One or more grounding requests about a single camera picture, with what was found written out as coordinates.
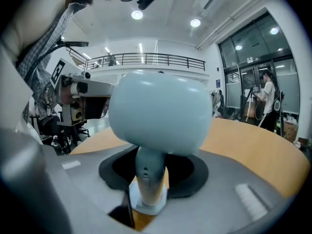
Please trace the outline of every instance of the black railing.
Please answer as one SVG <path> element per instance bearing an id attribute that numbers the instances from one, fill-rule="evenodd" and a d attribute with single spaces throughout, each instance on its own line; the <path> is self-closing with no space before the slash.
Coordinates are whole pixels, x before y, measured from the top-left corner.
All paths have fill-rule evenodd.
<path id="1" fill-rule="evenodd" d="M 124 53 L 113 54 L 92 59 L 86 59 L 83 55 L 68 48 L 69 55 L 78 67 L 91 70 L 115 65 L 178 65 L 186 68 L 198 68 L 205 71 L 205 62 L 189 57 L 160 54 L 160 53 Z"/>

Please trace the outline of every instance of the man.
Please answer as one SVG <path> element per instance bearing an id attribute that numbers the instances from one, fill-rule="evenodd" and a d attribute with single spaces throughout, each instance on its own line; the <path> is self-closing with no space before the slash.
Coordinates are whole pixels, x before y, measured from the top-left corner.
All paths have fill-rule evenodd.
<path id="1" fill-rule="evenodd" d="M 51 75 L 45 71 L 50 57 L 46 57 L 27 78 L 32 64 L 56 45 L 71 17 L 93 0 L 25 0 L 0 39 L 0 59 L 9 58 L 20 76 L 33 91 L 41 117 L 50 115 L 57 104 L 57 95 L 50 84 Z M 72 102 L 70 87 L 65 87 L 60 99 L 63 103 Z M 28 106 L 23 112 L 27 121 Z"/>
<path id="2" fill-rule="evenodd" d="M 262 72 L 260 79 L 265 82 L 263 94 L 258 95 L 256 93 L 253 93 L 253 95 L 256 96 L 260 101 L 265 101 L 263 116 L 259 127 L 274 132 L 275 123 L 278 118 L 278 113 L 273 110 L 274 95 L 277 84 L 274 84 L 274 82 L 272 81 L 274 77 L 268 69 Z"/>

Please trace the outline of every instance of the woman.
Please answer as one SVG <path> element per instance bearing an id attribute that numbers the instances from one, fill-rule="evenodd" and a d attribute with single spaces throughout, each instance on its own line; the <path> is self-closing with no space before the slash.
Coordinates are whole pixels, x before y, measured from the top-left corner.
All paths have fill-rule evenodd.
<path id="1" fill-rule="evenodd" d="M 263 116 L 259 127 L 274 132 L 278 113 L 273 110 L 275 91 L 278 89 L 277 82 L 273 74 L 267 69 L 262 72 L 260 79 L 264 80 L 265 87 L 262 95 L 253 93 L 260 101 L 265 101 Z"/>

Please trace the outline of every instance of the recessed light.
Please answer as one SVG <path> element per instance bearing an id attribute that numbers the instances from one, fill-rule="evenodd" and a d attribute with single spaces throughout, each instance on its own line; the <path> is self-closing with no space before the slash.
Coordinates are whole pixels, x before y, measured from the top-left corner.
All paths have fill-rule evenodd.
<path id="1" fill-rule="evenodd" d="M 193 19 L 192 21 L 191 21 L 191 26 L 193 26 L 193 27 L 198 27 L 200 25 L 200 20 L 198 20 L 198 19 Z"/>
<path id="2" fill-rule="evenodd" d="M 86 53 L 82 53 L 85 57 L 87 57 L 88 59 L 91 59 L 91 57 L 89 57 Z"/>
<path id="3" fill-rule="evenodd" d="M 139 43 L 138 46 L 140 47 L 140 52 L 143 53 L 142 43 Z"/>
<path id="4" fill-rule="evenodd" d="M 132 12 L 131 16 L 135 20 L 140 20 L 143 17 L 143 13 L 142 13 L 142 11 L 135 10 L 134 12 Z"/>
<path id="5" fill-rule="evenodd" d="M 279 32 L 279 29 L 278 29 L 278 28 L 272 28 L 271 31 L 270 31 L 270 33 L 271 33 L 272 35 L 276 35 L 278 32 Z"/>

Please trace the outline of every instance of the wooden table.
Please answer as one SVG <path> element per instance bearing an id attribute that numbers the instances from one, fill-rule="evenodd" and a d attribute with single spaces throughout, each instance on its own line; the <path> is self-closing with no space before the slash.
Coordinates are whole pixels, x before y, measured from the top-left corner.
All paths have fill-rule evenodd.
<path id="1" fill-rule="evenodd" d="M 107 128 L 86 139 L 74 154 L 101 151 L 127 144 Z M 246 123 L 214 118 L 200 149 L 232 158 L 270 183 L 284 198 L 299 192 L 310 163 L 292 143 L 265 129 Z M 165 173 L 168 187 L 168 172 Z M 136 229 L 142 230 L 153 217 L 134 211 Z"/>

